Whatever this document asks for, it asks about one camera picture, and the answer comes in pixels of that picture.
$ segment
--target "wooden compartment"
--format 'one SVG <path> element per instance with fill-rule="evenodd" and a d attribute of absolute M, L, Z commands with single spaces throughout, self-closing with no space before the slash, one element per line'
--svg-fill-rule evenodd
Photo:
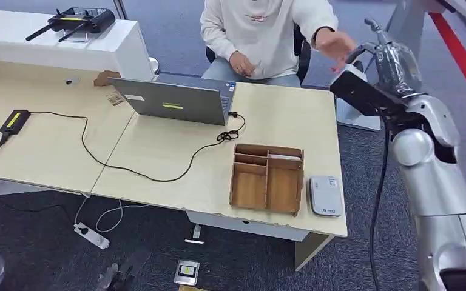
<path fill-rule="evenodd" d="M 237 144 L 230 204 L 296 215 L 303 187 L 303 151 Z"/>

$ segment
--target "yellow sticker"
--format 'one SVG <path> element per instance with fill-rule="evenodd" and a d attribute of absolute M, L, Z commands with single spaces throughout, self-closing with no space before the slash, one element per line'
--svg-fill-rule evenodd
<path fill-rule="evenodd" d="M 183 106 L 179 104 L 175 104 L 175 103 L 163 103 L 162 106 L 167 107 L 167 108 L 173 108 L 173 109 L 183 109 Z"/>
<path fill-rule="evenodd" d="M 194 267 L 189 267 L 189 266 L 182 266 L 181 267 L 181 273 L 185 275 L 193 275 L 194 274 Z"/>
<path fill-rule="evenodd" d="M 8 122 L 8 125 L 6 127 L 12 126 L 13 123 L 17 120 L 17 118 L 19 118 L 20 114 L 21 114 L 20 112 L 15 113 L 15 116 L 12 118 L 12 120 L 10 120 L 10 122 Z"/>
<path fill-rule="evenodd" d="M 81 18 L 62 17 L 61 20 L 81 20 Z"/>

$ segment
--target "white cable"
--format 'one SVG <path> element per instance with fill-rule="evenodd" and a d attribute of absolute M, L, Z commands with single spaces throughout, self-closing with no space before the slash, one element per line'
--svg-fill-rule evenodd
<path fill-rule="evenodd" d="M 106 233 L 106 232 L 111 232 L 113 229 L 115 229 L 119 224 L 120 222 L 122 221 L 122 217 L 124 216 L 124 209 L 125 208 L 129 208 L 129 207 L 138 207 L 138 208 L 142 208 L 142 207 L 146 207 L 146 206 L 149 206 L 148 204 L 146 205 L 126 205 L 126 206 L 122 206 L 122 201 L 119 199 L 119 207 L 117 208 L 113 208 L 113 209 L 110 209 L 110 210 L 106 210 L 103 214 L 101 214 L 101 216 L 99 216 L 99 218 L 97 219 L 97 222 L 95 223 L 95 230 L 97 230 L 97 232 L 100 232 L 100 233 Z M 101 219 L 107 215 L 108 213 L 110 212 L 114 212 L 116 210 L 121 210 L 121 217 L 119 218 L 119 220 L 117 221 L 117 223 L 112 226 L 111 228 L 109 229 L 106 229 L 106 230 L 100 230 L 99 229 L 99 222 L 101 221 Z"/>
<path fill-rule="evenodd" d="M 79 213 L 81 211 L 81 209 L 83 208 L 83 205 L 85 205 L 85 202 L 87 202 L 87 199 L 88 197 L 85 196 L 85 200 L 83 200 L 83 203 L 81 203 L 81 205 L 79 206 L 79 209 L 78 209 L 78 212 L 76 212 L 76 217 L 74 217 L 74 224 L 77 224 L 78 223 L 78 216 L 79 216 Z"/>

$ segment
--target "person's hand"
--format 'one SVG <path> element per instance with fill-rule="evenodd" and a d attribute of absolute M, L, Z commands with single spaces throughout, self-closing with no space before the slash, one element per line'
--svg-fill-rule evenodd
<path fill-rule="evenodd" d="M 242 76 L 250 77 L 254 71 L 254 66 L 249 62 L 248 57 L 239 51 L 229 57 L 229 63 L 233 70 Z"/>
<path fill-rule="evenodd" d="M 356 48 L 356 44 L 346 33 L 332 32 L 325 27 L 317 31 L 315 48 L 335 60 L 336 65 L 331 69 L 338 72 L 344 67 L 347 55 Z"/>

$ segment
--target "white sticker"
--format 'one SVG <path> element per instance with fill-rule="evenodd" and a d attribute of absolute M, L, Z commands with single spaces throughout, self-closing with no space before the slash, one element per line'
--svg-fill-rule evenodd
<path fill-rule="evenodd" d="M 145 99 L 142 96 L 138 96 L 138 95 L 124 94 L 124 97 L 126 97 L 126 99 L 129 99 L 129 100 L 145 101 Z"/>

